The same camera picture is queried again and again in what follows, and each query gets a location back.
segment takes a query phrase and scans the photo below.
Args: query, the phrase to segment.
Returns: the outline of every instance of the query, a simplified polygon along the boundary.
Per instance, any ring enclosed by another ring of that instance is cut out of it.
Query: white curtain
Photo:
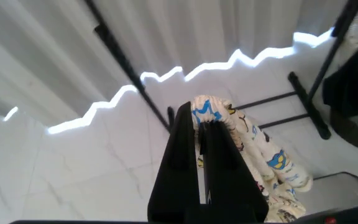
[[[187,74],[320,35],[346,0],[95,0],[136,72]],[[80,0],[0,0],[0,115],[17,106],[46,126],[84,116],[128,80]]]

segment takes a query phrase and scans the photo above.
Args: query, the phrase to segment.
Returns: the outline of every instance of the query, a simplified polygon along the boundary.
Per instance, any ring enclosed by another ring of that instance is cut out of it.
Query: black fabric
[[[345,118],[358,115],[358,51],[325,79],[323,101]]]

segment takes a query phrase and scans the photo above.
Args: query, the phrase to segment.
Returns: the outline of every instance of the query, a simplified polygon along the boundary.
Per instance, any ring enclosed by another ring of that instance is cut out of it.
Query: floor
[[[178,108],[195,95],[228,98],[234,105],[291,91],[290,71],[310,87],[331,43],[267,58],[257,67],[236,63],[226,71],[203,71],[189,82],[176,74],[146,89],[161,111]],[[316,105],[327,115],[321,104]],[[246,110],[260,124],[303,113],[291,96]],[[305,118],[266,129],[277,144],[315,177],[348,171],[358,175],[358,148],[333,133],[324,141]],[[147,220],[147,202],[168,133],[143,99],[127,92],[111,110],[99,110],[88,127],[47,134],[19,111],[0,119],[0,223],[18,219]]]

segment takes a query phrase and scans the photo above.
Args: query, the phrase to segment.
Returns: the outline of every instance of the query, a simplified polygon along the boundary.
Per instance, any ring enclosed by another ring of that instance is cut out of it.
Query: curtain
[[[320,35],[345,3],[95,0],[136,72],[159,76],[177,66],[187,74],[205,62],[227,62],[236,49],[255,58],[267,47],[289,47],[294,32]],[[54,126],[122,94],[129,82],[96,26],[80,0],[0,0],[0,115],[19,108]]]

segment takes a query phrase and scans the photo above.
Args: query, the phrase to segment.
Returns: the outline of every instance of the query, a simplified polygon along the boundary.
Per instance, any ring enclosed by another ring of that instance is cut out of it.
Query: light strip
[[[13,107],[13,108],[10,110],[10,112],[8,112],[8,114],[5,116],[5,118],[3,119],[3,121],[9,120],[16,112],[17,112],[17,106]]]
[[[330,36],[333,28],[329,29],[327,32],[321,34],[319,37],[316,37],[312,34],[304,34],[300,32],[295,32],[293,34],[293,40],[295,42],[302,42],[308,44],[310,47],[315,48],[318,45],[322,44],[323,42],[327,41]],[[275,48],[266,48],[265,50],[261,51],[261,53],[256,56],[255,59],[251,59],[248,56],[244,55],[240,49],[234,51],[234,53],[230,56],[227,62],[214,62],[214,63],[203,63],[197,66],[193,71],[191,71],[186,77],[185,81],[188,82],[195,76],[197,76],[200,72],[204,70],[228,70],[230,69],[234,63],[238,60],[250,67],[256,67],[258,64],[263,61],[267,57],[272,58],[283,58],[289,55],[295,54],[295,49],[293,47],[287,47],[283,49],[275,49]],[[143,72],[140,76],[140,80],[142,82],[145,81],[146,78],[153,78],[158,82],[164,82],[165,80],[169,79],[176,73],[181,73],[183,68],[180,66],[176,66],[171,69],[168,73],[162,75],[161,77],[158,76],[156,73],[153,72]],[[114,95],[110,102],[100,101],[95,102],[91,105],[90,109],[85,113],[82,118],[77,118],[71,121],[66,121],[64,123],[58,124],[56,126],[48,128],[48,132],[50,134],[57,134],[62,131],[66,131],[73,128],[79,128],[88,126],[91,124],[92,119],[94,118],[96,111],[100,108],[114,108],[121,97],[124,95],[126,91],[133,91],[137,92],[137,88],[134,85],[125,85],[122,86],[119,91]],[[4,118],[4,121],[7,121],[12,115],[17,111],[17,107],[14,107]]]

